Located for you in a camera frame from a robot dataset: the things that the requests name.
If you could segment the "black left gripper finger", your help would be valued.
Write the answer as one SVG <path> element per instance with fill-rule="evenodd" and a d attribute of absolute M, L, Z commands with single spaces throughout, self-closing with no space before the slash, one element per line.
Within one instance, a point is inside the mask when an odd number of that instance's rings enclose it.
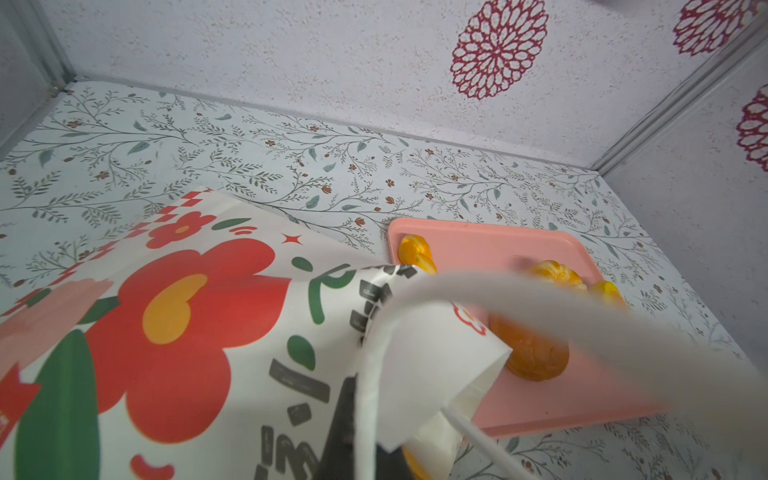
<path fill-rule="evenodd" d="M 347 377 L 341 387 L 319 466 L 313 474 L 315 480 L 342 480 L 354 477 L 355 393 L 356 377 Z M 388 453 L 378 445 L 376 461 L 376 479 L 378 480 L 411 480 L 414 478 L 401 448 Z"/>

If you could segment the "white floral paper bag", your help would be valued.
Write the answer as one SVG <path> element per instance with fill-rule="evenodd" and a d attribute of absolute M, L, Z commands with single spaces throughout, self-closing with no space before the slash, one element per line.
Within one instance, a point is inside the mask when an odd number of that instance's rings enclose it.
<path fill-rule="evenodd" d="M 378 445 L 445 479 L 462 429 L 493 438 L 473 418 L 512 349 L 491 314 L 766 454 L 748 366 L 526 271 L 431 275 L 188 193 L 2 315 L 1 475 L 313 479 L 355 376 L 352 479 Z"/>

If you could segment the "round brown bread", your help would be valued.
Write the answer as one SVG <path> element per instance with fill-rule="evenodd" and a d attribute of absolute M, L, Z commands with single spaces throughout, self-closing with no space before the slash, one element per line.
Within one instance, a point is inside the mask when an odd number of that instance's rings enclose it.
<path fill-rule="evenodd" d="M 542 382 L 560 376 L 570 360 L 567 342 L 551 339 L 508 318 L 491 314 L 491 331 L 511 349 L 506 368 L 528 381 Z"/>

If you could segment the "long twisted yellow bread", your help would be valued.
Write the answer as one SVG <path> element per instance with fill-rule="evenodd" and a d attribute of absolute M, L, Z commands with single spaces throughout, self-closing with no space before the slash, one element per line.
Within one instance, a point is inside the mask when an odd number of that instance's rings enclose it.
<path fill-rule="evenodd" d="M 419 235 L 406 235 L 402 239 L 398 247 L 398 259 L 402 264 L 418 267 L 428 274 L 438 273 L 431 248 Z"/>

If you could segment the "striped round bun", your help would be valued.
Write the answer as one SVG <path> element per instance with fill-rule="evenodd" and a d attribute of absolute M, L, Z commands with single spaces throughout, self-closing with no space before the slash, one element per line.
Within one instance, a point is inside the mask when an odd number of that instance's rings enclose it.
<path fill-rule="evenodd" d="M 554 260 L 546 260 L 535 264 L 527 269 L 526 274 L 558 287 L 580 292 L 588 290 L 587 285 L 574 270 Z"/>

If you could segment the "oval yellow bread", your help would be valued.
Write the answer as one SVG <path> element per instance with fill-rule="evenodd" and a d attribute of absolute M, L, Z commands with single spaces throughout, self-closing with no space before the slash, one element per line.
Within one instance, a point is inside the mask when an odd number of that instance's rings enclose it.
<path fill-rule="evenodd" d="M 618 287 L 609 281 L 601 281 L 591 285 L 588 292 L 603 304 L 628 310 L 629 307 Z"/>

